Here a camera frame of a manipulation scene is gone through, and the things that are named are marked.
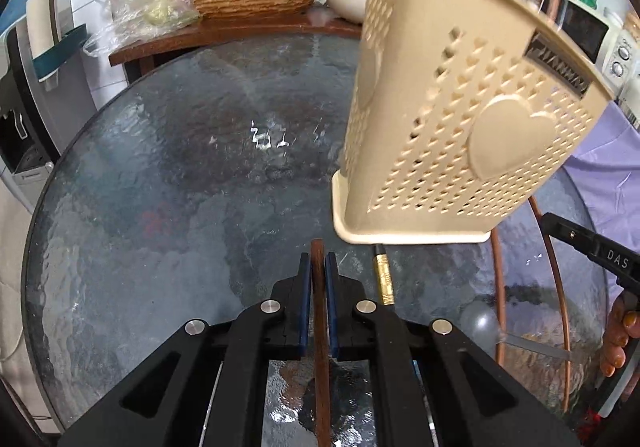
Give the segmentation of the right hand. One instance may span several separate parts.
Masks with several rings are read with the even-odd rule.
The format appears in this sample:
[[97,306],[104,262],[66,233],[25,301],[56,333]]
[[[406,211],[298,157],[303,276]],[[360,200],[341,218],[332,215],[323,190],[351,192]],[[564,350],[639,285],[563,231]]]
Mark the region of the right hand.
[[600,370],[605,378],[612,377],[627,360],[625,347],[631,339],[638,339],[639,312],[626,308],[623,294],[616,297],[603,334]]

